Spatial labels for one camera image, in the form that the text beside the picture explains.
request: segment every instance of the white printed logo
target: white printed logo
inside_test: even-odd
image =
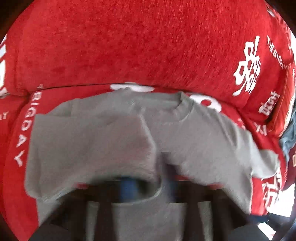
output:
[[[251,92],[255,88],[258,75],[260,74],[260,66],[261,66],[260,57],[256,56],[259,39],[260,39],[260,36],[256,36],[255,49],[254,49],[253,42],[246,42],[246,46],[244,48],[244,54],[245,54],[246,60],[239,62],[237,70],[233,74],[233,76],[235,77],[236,85],[241,85],[243,81],[244,83],[238,91],[235,91],[232,94],[233,96],[238,96],[242,92],[245,86],[246,86],[245,92],[248,91],[249,94],[251,94]]]
[[[267,12],[272,16],[272,17],[274,17],[275,18],[275,15],[274,15],[274,13],[270,10],[270,9],[267,9]]]
[[[262,113],[266,116],[269,116],[279,97],[280,95],[278,95],[275,91],[272,91],[267,102],[265,104],[261,103],[261,107],[259,108],[258,113]]]
[[[290,52],[290,54],[291,54],[291,48],[292,48],[292,45],[289,45],[289,44],[288,44],[288,48],[289,48],[289,52]]]
[[[243,130],[246,130],[246,126],[244,125],[244,122],[242,121],[242,119],[238,118],[237,121],[239,122],[238,126]]]
[[[125,82],[124,84],[112,84],[110,85],[110,89],[112,90],[120,90],[130,88],[132,91],[135,92],[152,92],[154,91],[154,87],[145,86],[145,85],[137,85],[134,82]]]
[[[213,97],[193,94],[189,98],[193,99],[198,104],[202,104],[202,101],[208,100],[210,102],[208,105],[209,108],[216,110],[218,113],[222,110],[221,104]]]
[[[0,114],[0,120],[5,120],[7,118],[8,113],[9,113],[9,111],[3,112],[3,114],[1,113]]]
[[[267,127],[266,125],[258,125],[256,122],[254,122],[254,125],[256,127],[256,132],[260,133],[261,135],[267,136]]]
[[[40,84],[40,85],[37,87],[37,89],[39,89],[39,90],[44,90],[44,86],[43,86],[43,84]]]
[[[295,79],[295,67],[293,68],[292,78],[294,80],[294,83],[296,85],[296,79]]]
[[[0,46],[5,42],[6,37],[4,37],[3,41],[1,42]],[[0,59],[6,54],[6,45],[2,45],[0,48]],[[4,87],[4,77],[5,77],[5,60],[0,62],[0,99],[5,98],[8,95],[7,89]]]
[[[264,193],[263,201],[265,202],[265,208],[268,211],[269,208],[276,203],[282,186],[281,171],[274,175],[273,183],[266,182],[262,184],[262,191]]]
[[[32,118],[37,113],[37,106],[39,105],[39,102],[36,102],[41,99],[42,92],[36,92],[33,94],[31,99],[31,106],[27,110],[27,113],[25,115],[25,118]],[[16,147],[22,146],[28,139],[27,136],[25,136],[26,131],[32,126],[33,120],[24,120],[22,123],[21,131],[23,131],[22,134],[19,135],[19,140],[16,145]],[[23,165],[22,156],[25,153],[25,150],[20,151],[20,153],[14,157],[14,160],[17,162],[18,166],[21,167]]]
[[[284,64],[283,58],[281,57],[279,52],[276,50],[275,45],[273,44],[273,42],[271,41],[268,35],[267,35],[267,46],[270,52],[272,53],[272,56],[279,62],[279,66],[281,67],[281,69],[287,69],[288,65]]]

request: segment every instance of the white chinese character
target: white chinese character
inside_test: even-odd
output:
[[[256,36],[255,49],[254,49],[253,42],[246,42],[246,46],[244,48],[244,54],[245,54],[246,60],[239,62],[237,70],[233,74],[233,76],[235,77],[235,84],[236,85],[241,85],[243,83],[243,81],[244,81],[244,83],[238,91],[235,91],[232,94],[233,96],[238,96],[242,92],[242,89],[245,86],[246,86],[245,92],[248,91],[249,94],[255,88],[256,80],[258,78],[258,75],[260,74],[260,66],[261,66],[260,57],[256,56],[259,39],[260,39],[260,37]],[[244,70],[241,75],[240,70],[242,67],[244,68]]]
[[[269,97],[269,99],[265,104],[261,103],[261,107],[259,108],[259,111],[258,111],[259,113],[263,113],[266,116],[270,115],[270,112],[273,110],[276,102],[278,101],[278,98],[280,97],[280,95],[278,95],[275,91],[272,91],[270,95],[271,96]]]
[[[279,193],[281,191],[281,171],[280,169],[274,175],[273,183],[263,183],[262,191],[264,193],[263,201],[265,202],[265,208],[268,211],[269,208],[278,201]]]
[[[261,125],[258,125],[256,122],[254,122],[254,125],[256,127],[256,132],[260,133],[261,135],[267,136],[267,127],[266,125],[262,125],[262,129],[261,129]]]

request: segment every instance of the red cushion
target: red cushion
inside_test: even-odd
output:
[[[239,62],[251,54],[248,48],[244,53],[246,44],[254,45],[255,65],[261,62],[257,84],[278,78],[266,48],[273,27],[263,0],[36,0],[12,74],[19,94],[132,81],[243,107],[256,83],[239,78]]]
[[[281,15],[275,9],[273,9],[272,6],[270,6],[267,2],[266,2],[266,5],[267,5],[267,10],[269,11],[269,13],[275,17],[275,19],[278,21],[279,27],[281,27],[283,29],[283,32],[286,34],[287,39],[289,40],[289,43],[291,46],[291,30],[290,30],[289,26],[286,24],[286,22],[281,17]]]
[[[20,83],[16,81],[16,67],[22,30],[33,6],[34,3],[17,18],[0,44],[0,98],[7,93],[27,95],[27,91],[22,90]]]
[[[272,110],[270,120],[267,123],[268,131],[281,137],[290,123],[292,109],[295,102],[295,63],[289,65],[283,81],[282,94]]]
[[[256,88],[244,107],[244,113],[247,113],[250,119],[259,122],[267,120],[270,116],[270,112],[260,111],[262,105],[265,104],[273,109],[279,98],[283,98],[283,95],[287,98],[286,74],[289,64],[294,62],[291,39],[287,35],[287,30],[283,28],[282,22],[277,17],[268,15],[270,19],[268,33],[262,36],[267,52],[266,58],[261,61],[265,72],[264,74],[260,72]]]
[[[4,161],[8,152],[10,134],[15,120],[25,105],[27,99],[24,97],[8,95],[0,99],[0,213],[5,216],[2,202],[2,179]]]

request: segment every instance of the blue object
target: blue object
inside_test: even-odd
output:
[[[289,152],[296,144],[296,100],[293,106],[290,123],[287,129],[284,131],[282,137],[279,140],[279,144],[285,155],[286,162],[289,162]]]
[[[137,180],[130,177],[121,178],[120,202],[131,202],[139,196]]]
[[[267,223],[269,219],[267,216],[256,216],[256,215],[249,215],[249,218],[253,223]]]

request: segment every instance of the gray cloth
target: gray cloth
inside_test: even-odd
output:
[[[281,149],[283,150],[287,164],[290,159],[289,152],[296,144],[296,114],[295,113],[296,113],[296,100],[292,109],[290,123],[279,140],[279,144],[281,146]]]
[[[155,143],[140,116],[38,115],[31,137],[25,188],[42,201],[65,195],[76,183],[116,176],[158,180]]]
[[[129,118],[141,124],[136,125],[133,130],[133,123],[127,124]],[[100,163],[106,167],[106,163],[102,160],[112,155],[114,157],[111,158],[112,163],[120,163],[122,167],[119,172],[125,169],[125,162],[127,166],[130,165],[128,158],[120,158],[121,155],[125,155],[125,151],[129,152],[129,155],[139,151],[139,148],[131,144],[133,142],[130,139],[133,140],[133,137],[129,134],[130,131],[145,136],[142,145],[148,145],[155,151],[153,142],[158,152],[170,153],[169,160],[179,166],[180,174],[200,184],[222,183],[224,191],[246,213],[250,212],[251,177],[269,178],[275,175],[279,168],[278,156],[270,150],[258,150],[250,132],[237,127],[229,118],[215,110],[194,103],[183,93],[136,93],[124,89],[85,99],[75,99],[59,105],[47,115],[36,115],[26,170],[26,191],[35,198],[44,198],[41,189],[50,191],[49,193],[52,193],[52,190],[63,190],[63,193],[69,191],[75,184],[74,181],[81,181],[75,180],[75,177],[80,177],[80,174],[78,175],[80,170],[71,167],[73,160],[78,163],[77,166],[85,170],[84,182],[90,183],[95,179],[118,175],[118,172],[109,168],[107,171],[104,170]],[[109,144],[109,139],[113,140],[112,145]],[[101,151],[94,152],[96,147]],[[78,151],[81,151],[82,159],[75,159],[73,152]],[[96,157],[97,165],[88,165],[85,168],[85,162],[93,163],[91,157]],[[157,170],[153,169],[156,157],[146,158],[145,152],[140,152],[137,157],[143,157],[145,163],[140,162],[140,165],[147,167],[134,167],[130,176],[153,182],[158,175]],[[66,162],[66,165],[71,167],[70,176],[57,176],[56,173],[63,173],[58,168],[61,165],[58,162]],[[40,167],[43,165],[46,167],[42,169],[45,173],[50,170],[53,174],[46,176],[40,172]],[[56,182],[53,180],[55,177],[63,181]],[[36,182],[38,179],[42,179],[43,182]],[[46,198],[59,196],[58,193],[53,193],[53,196],[49,195]],[[146,205],[145,202],[140,202],[138,205],[148,213],[153,212],[153,205]],[[167,205],[165,203],[162,205],[163,211],[167,209]],[[120,222],[119,230],[128,230],[126,224],[135,224],[139,219],[136,215],[128,215],[133,212],[133,208],[137,210],[134,204],[129,208],[127,206],[119,208],[122,220],[128,220]],[[166,214],[167,220],[173,220],[169,213]],[[153,223],[157,223],[158,218],[158,216],[149,220],[142,218],[144,223],[141,225],[151,227]],[[133,228],[137,231],[133,232],[132,236],[141,237],[142,233],[138,227]],[[154,238],[143,237],[145,240],[167,240],[160,236],[158,227],[153,226],[153,228]],[[124,240],[123,237],[125,240],[134,240],[132,236],[122,232],[119,236],[120,240]]]
[[[165,192],[160,191],[153,198],[141,202],[113,204],[113,215],[115,221],[115,231],[119,241],[179,241],[182,238],[184,228],[185,205],[180,203],[167,203]],[[203,219],[205,224],[209,222],[209,217]],[[98,203],[90,203],[87,217],[87,241],[94,239],[94,228],[96,225],[96,215],[99,209]],[[204,228],[206,240],[212,240],[208,227]]]

